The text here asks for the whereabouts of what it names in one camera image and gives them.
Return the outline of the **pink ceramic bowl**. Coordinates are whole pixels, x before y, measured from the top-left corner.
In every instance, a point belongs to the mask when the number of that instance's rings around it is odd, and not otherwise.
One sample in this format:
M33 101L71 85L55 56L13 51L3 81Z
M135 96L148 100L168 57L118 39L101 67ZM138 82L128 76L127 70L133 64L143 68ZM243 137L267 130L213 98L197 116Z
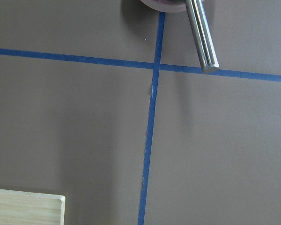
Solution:
M141 2L159 12L179 13L186 11L184 0L141 0Z

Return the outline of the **bamboo cutting board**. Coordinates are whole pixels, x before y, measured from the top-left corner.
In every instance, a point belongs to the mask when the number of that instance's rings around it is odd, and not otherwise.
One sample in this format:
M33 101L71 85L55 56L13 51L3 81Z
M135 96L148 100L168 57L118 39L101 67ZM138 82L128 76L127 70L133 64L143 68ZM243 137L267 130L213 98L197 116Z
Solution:
M0 225L62 225L63 195L0 189Z

